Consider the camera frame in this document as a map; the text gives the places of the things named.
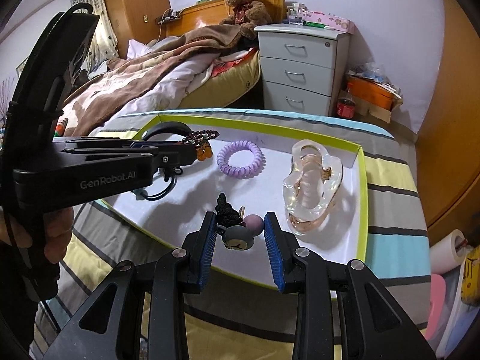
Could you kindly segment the person's left hand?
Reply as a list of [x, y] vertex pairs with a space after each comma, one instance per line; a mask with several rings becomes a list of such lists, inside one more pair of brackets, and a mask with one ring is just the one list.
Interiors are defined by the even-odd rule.
[[44, 253], [50, 263], [59, 263], [67, 252], [72, 238], [74, 211], [71, 207], [47, 214], [44, 217], [46, 225], [46, 245]]

